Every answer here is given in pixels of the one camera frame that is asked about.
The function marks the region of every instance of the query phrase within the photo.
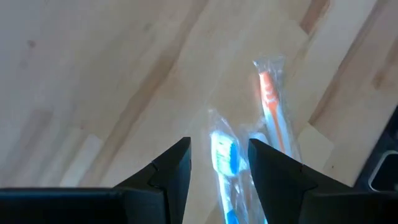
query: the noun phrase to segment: black device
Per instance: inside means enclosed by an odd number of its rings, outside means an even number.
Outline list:
[[[354,188],[398,191],[398,106],[368,157]]]
[[[268,224],[398,223],[398,194],[356,190],[256,139],[249,163]]]
[[[249,163],[268,224],[398,223],[398,194],[353,189],[256,139]],[[1,223],[181,223],[190,138],[111,189],[2,189]]]
[[[1,189],[0,223],[182,223],[190,147],[190,138],[182,138],[109,189]]]

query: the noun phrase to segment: plastic bag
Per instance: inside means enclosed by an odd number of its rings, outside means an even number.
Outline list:
[[[267,223],[250,172],[249,139],[258,139],[300,161],[299,147],[292,134],[281,90],[284,57],[264,57],[254,64],[259,72],[264,116],[255,124],[241,124],[238,130],[233,130],[216,110],[209,110],[211,160],[227,224]]]
[[[254,61],[259,72],[261,104],[269,145],[296,161],[301,161],[299,145],[292,134],[287,104],[282,91],[285,58],[263,57]]]

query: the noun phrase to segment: toothbrush head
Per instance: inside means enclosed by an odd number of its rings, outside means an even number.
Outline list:
[[[217,173],[234,177],[239,172],[238,142],[228,134],[213,131],[211,138],[211,160]]]

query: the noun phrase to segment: toothbrush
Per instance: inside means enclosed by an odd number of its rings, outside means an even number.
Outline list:
[[[289,132],[277,91],[268,72],[261,72],[259,75],[262,109],[272,147],[292,157]]]
[[[211,160],[213,168],[218,174],[225,222],[226,224],[239,224],[229,193],[227,192],[229,183],[226,180],[227,177],[235,177],[239,173],[242,161],[238,154],[238,144],[234,138],[220,131],[213,131],[210,138]]]

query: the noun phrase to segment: clear plastic packaging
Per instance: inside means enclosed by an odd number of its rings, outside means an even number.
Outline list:
[[[296,161],[301,161],[300,149],[293,135],[283,92],[285,58],[263,57],[254,61],[260,80],[261,104],[269,145]]]
[[[263,57],[254,62],[259,74],[264,116],[255,124],[233,130],[216,110],[209,110],[211,160],[216,171],[224,222],[267,223],[251,176],[249,139],[258,139],[300,161],[284,100],[283,56]]]

